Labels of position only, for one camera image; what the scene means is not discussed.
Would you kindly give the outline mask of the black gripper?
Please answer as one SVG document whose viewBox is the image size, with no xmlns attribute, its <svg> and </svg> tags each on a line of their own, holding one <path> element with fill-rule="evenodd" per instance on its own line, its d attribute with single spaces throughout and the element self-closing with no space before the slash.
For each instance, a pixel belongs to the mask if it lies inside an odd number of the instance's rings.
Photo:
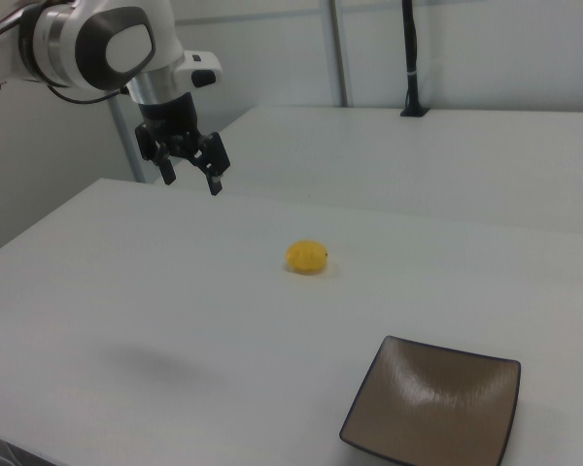
<svg viewBox="0 0 583 466">
<path fill-rule="evenodd" d="M 203 135 L 190 93 L 172 101 L 140 105 L 143 122 L 135 128 L 141 157 L 158 168 L 166 185 L 176 181 L 170 155 L 188 159 L 205 176 L 210 194 L 223 190 L 222 178 L 230 167 L 223 140 L 218 132 Z"/>
</svg>

